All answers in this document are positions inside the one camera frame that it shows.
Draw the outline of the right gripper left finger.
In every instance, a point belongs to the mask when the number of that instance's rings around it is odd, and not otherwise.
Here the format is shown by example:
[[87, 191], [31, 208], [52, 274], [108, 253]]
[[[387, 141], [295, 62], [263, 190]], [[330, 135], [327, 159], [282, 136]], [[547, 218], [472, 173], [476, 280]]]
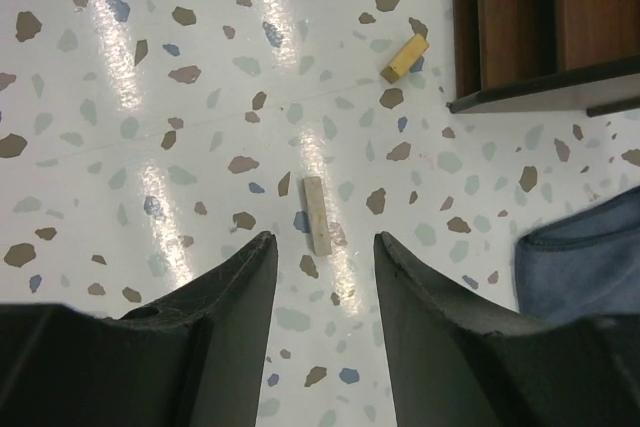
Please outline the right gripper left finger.
[[262, 232], [221, 265], [119, 319], [1, 308], [5, 426], [252, 426], [278, 269]]

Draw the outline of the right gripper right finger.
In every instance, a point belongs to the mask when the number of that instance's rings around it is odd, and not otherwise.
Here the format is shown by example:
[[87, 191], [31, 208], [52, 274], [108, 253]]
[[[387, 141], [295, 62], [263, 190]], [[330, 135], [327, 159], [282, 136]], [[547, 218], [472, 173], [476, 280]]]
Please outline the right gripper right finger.
[[387, 232], [374, 266], [401, 426], [635, 426], [639, 319], [554, 326], [495, 304]]

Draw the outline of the small wooden block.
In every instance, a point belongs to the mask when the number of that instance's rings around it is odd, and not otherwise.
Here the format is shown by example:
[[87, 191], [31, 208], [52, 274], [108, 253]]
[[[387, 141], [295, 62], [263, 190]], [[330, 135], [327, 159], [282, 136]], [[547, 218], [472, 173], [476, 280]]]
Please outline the small wooden block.
[[405, 77], [411, 67], [429, 48], [429, 42], [421, 34], [415, 34], [381, 70], [380, 75], [388, 83], [394, 84]]

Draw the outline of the brown wooden desk organizer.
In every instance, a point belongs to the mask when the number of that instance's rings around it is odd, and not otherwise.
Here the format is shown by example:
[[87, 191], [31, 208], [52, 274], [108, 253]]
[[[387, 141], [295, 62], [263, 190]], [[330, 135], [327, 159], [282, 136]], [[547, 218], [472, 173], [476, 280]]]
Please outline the brown wooden desk organizer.
[[639, 106], [639, 0], [453, 0], [453, 114]]

